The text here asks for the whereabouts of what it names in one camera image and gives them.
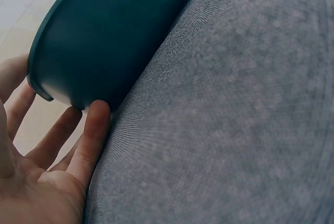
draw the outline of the tile floor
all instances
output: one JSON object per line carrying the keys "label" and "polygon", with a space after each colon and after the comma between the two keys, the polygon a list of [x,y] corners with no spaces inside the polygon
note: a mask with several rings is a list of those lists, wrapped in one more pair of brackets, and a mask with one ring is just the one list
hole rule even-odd
{"label": "tile floor", "polygon": [[[0,61],[29,52],[35,33],[54,2],[55,0],[0,0]],[[59,102],[46,102],[37,97],[17,134],[15,145],[19,151],[22,154],[30,151],[65,109],[66,106]],[[84,120],[81,120],[57,160],[80,136],[83,125]]]}

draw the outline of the dark green bowl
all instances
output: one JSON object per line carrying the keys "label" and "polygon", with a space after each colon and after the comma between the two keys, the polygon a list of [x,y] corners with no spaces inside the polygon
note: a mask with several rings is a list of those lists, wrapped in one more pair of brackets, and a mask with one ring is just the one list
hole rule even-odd
{"label": "dark green bowl", "polygon": [[57,0],[32,44],[28,81],[44,99],[117,110],[187,0]]}

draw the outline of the gray fabric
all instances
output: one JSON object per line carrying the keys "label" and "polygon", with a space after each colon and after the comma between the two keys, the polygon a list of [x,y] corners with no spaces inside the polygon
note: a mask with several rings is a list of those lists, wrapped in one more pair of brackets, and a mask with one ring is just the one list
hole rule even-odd
{"label": "gray fabric", "polygon": [[191,0],[116,117],[86,223],[334,223],[334,0]]}

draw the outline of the palm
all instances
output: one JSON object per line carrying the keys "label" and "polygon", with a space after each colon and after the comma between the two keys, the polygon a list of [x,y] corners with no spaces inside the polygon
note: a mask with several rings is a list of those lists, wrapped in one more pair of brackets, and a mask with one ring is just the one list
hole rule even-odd
{"label": "palm", "polygon": [[[9,63],[15,72],[25,69],[26,56]],[[0,66],[0,88],[2,85]],[[22,81],[0,90],[6,102]],[[35,94],[25,86],[7,112],[0,103],[0,223],[81,223],[86,190],[109,128],[110,110],[105,102],[91,105],[83,135],[54,167],[60,148],[81,119],[81,112],[69,108],[41,142],[22,156],[13,140]]]}

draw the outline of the hand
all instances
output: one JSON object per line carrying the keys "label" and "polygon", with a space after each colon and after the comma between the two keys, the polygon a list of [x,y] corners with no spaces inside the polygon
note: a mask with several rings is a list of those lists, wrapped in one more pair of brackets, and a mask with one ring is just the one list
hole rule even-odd
{"label": "hand", "polygon": [[4,103],[26,72],[26,55],[0,64],[0,223],[81,223],[86,190],[109,129],[109,106],[103,101],[91,105],[82,136],[48,169],[81,112],[68,108],[35,149],[22,156],[13,140],[35,94],[27,84],[7,112]]}

